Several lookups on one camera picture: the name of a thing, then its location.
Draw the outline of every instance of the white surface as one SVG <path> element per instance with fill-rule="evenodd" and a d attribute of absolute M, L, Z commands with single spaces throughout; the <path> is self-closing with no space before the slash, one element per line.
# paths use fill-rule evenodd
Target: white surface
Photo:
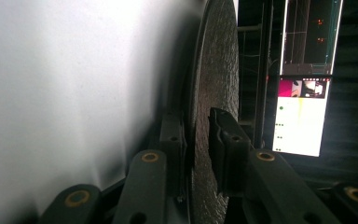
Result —
<path fill-rule="evenodd" d="M 124 176 L 193 2 L 0 0 L 0 223 Z"/>

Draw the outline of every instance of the white wall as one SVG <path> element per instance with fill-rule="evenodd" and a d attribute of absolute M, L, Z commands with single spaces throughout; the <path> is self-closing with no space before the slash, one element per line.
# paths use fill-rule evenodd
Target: white wall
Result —
<path fill-rule="evenodd" d="M 124 176 L 196 2 L 0 0 L 0 223 Z"/>

